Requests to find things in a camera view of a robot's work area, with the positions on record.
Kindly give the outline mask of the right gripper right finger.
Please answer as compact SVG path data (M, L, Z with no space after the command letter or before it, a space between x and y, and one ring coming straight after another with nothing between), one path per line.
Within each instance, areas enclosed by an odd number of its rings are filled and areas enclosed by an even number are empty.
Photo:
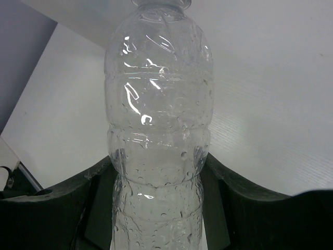
M278 193L212 155L200 176L208 249L332 249L332 190Z

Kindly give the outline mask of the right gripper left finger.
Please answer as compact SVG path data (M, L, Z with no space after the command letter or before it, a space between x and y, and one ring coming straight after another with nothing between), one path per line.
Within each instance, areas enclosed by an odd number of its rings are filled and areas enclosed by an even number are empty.
M1 249L110 249L110 158L46 189L1 191Z

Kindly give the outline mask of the clear unlabelled crushed bottle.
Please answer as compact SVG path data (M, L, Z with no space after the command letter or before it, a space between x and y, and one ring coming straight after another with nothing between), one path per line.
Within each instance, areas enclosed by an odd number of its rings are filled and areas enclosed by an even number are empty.
M135 1L105 54L112 249L200 249L213 60L190 1Z

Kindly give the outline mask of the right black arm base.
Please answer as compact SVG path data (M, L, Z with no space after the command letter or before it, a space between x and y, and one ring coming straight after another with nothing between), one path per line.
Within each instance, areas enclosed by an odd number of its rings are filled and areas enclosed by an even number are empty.
M6 166L1 166L1 169L5 169L8 172L6 184L1 191L1 199L29 196L38 191L20 169L12 171Z

